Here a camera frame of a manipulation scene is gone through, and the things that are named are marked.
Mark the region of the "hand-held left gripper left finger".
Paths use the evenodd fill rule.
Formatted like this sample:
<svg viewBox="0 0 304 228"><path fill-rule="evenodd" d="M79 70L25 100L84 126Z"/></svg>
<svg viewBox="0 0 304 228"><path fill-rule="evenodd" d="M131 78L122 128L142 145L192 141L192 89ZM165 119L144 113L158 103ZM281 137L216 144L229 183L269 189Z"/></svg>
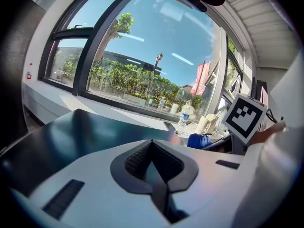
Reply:
<svg viewBox="0 0 304 228"><path fill-rule="evenodd" d="M162 228L164 217L149 195L131 194L112 178L112 160L137 141L87 154L38 185L30 200L39 208L70 180L84 182L60 221L74 228Z"/></svg>

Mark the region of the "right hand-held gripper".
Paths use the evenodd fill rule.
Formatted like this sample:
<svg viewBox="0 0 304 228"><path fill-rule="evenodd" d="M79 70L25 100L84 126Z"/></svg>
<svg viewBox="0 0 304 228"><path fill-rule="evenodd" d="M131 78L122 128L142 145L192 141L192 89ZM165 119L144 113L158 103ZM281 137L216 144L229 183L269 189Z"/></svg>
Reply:
<svg viewBox="0 0 304 228"><path fill-rule="evenodd" d="M246 94L237 94L221 121L231 135L226 135L203 150L244 155L266 112L267 106L260 101Z"/></svg>

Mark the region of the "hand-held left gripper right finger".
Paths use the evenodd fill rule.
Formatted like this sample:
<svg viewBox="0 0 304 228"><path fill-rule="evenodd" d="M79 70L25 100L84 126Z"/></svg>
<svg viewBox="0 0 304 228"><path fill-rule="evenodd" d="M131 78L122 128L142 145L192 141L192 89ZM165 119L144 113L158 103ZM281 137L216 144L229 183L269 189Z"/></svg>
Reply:
<svg viewBox="0 0 304 228"><path fill-rule="evenodd" d="M182 219L170 223L165 218L153 218L153 228L231 228L237 209L244 198L256 172L258 145L248 148L244 156L210 152L154 141L184 162L184 169L175 177L186 184L171 194L169 201L175 211L182 212ZM195 177L191 171L197 167Z"/></svg>

